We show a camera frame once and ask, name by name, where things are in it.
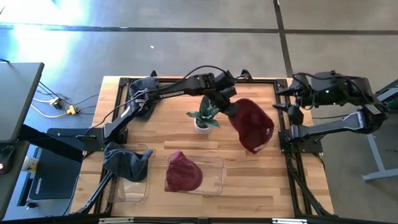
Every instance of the potted plant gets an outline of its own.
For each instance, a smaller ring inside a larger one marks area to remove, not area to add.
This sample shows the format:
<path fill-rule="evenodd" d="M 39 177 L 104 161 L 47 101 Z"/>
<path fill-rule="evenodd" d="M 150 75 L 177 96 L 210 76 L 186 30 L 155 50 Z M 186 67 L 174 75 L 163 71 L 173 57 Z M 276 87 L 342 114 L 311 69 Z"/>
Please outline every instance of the potted plant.
<path fill-rule="evenodd" d="M 209 99 L 204 96 L 201 99 L 199 112 L 187 112 L 187 115 L 195 118 L 195 129 L 199 134 L 208 134 L 212 128 L 220 127 L 218 121 L 214 119 L 218 112 L 219 109 L 211 106 Z"/>

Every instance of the small plant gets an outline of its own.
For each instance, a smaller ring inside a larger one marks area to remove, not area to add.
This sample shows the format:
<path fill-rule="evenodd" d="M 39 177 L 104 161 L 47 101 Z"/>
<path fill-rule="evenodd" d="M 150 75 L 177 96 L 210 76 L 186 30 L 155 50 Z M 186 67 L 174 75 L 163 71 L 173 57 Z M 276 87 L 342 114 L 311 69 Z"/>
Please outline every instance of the small plant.
<path fill-rule="evenodd" d="M 197 119 L 199 128 L 214 128 L 220 127 L 218 121 L 214 119 L 218 112 L 219 109 L 211 106 L 209 99 L 204 96 L 201 99 L 199 112 L 187 112 L 187 115 Z"/>

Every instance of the gray cloth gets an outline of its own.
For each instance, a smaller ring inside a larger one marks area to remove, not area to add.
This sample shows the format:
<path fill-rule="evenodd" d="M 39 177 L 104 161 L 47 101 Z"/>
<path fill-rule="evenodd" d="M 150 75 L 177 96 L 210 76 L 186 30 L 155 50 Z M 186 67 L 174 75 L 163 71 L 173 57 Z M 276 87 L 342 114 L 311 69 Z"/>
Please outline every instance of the gray cloth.
<path fill-rule="evenodd" d="M 118 177 L 131 182 L 140 182 L 147 177 L 148 159 L 152 153 L 153 151 L 149 149 L 141 155 L 110 142 L 105 147 L 103 166 Z"/>
<path fill-rule="evenodd" d="M 130 98 L 134 97 L 139 90 L 145 90 L 146 88 L 157 88 L 159 86 L 159 81 L 154 77 L 141 78 L 130 84 L 129 94 Z M 137 100 L 143 100 L 144 95 L 137 97 Z M 147 121 L 155 110 L 156 102 L 153 103 L 147 110 L 142 110 L 137 114 L 136 118 L 140 120 Z"/>

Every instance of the maroon cloth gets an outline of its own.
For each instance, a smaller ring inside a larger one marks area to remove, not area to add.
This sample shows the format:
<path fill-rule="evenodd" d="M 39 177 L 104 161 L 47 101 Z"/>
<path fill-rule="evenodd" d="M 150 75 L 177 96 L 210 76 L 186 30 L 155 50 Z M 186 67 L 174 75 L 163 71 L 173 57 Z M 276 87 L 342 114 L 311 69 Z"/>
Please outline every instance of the maroon cloth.
<path fill-rule="evenodd" d="M 268 143 L 274 131 L 274 122 L 257 105 L 249 99 L 240 99 L 235 102 L 239 106 L 239 111 L 229 122 L 239 133 L 239 140 L 243 147 L 253 154 L 258 151 L 254 149 Z"/>
<path fill-rule="evenodd" d="M 166 192 L 191 191 L 203 180 L 200 168 L 186 158 L 182 151 L 175 151 L 166 170 Z"/>

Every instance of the desk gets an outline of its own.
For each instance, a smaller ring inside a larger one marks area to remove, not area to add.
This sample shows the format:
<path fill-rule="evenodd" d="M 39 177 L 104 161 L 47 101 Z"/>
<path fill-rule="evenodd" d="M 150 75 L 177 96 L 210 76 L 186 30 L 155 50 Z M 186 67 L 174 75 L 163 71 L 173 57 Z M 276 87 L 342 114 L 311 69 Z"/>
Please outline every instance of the desk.
<path fill-rule="evenodd" d="M 93 124 L 98 124 L 114 108 L 119 79 L 120 77 L 104 77 Z M 143 143 L 154 150 L 149 161 L 148 197 L 137 204 L 115 203 L 112 216 L 241 218 L 294 216 L 285 157 L 279 149 L 277 131 L 280 127 L 277 110 L 272 107 L 275 103 L 274 88 L 272 85 L 248 83 L 238 83 L 235 87 L 238 94 L 232 97 L 231 101 L 250 98 L 274 121 L 274 135 L 267 147 L 256 155 L 245 150 L 238 140 L 238 133 L 223 114 L 216 116 L 220 129 L 212 130 L 208 136 L 197 134 L 193 119 L 185 113 L 198 110 L 201 96 L 165 99 L 156 106 L 154 114 L 147 123 L 132 121 L 128 124 L 127 143 Z M 304 115 L 304 125 L 311 125 L 310 112 L 304 111 Z M 164 192 L 167 159 L 176 149 L 183 150 L 189 156 L 223 159 L 224 183 L 220 196 Z M 333 213 L 321 162 L 312 154 L 302 154 L 302 157 L 309 189 L 324 208 Z M 102 162 L 102 152 L 94 152 L 83 161 L 71 212 L 81 208 L 94 192 L 100 181 Z M 298 195 L 300 204 L 303 205 L 301 191 L 298 191 Z M 101 208 L 105 207 L 105 202 L 103 200 Z"/>

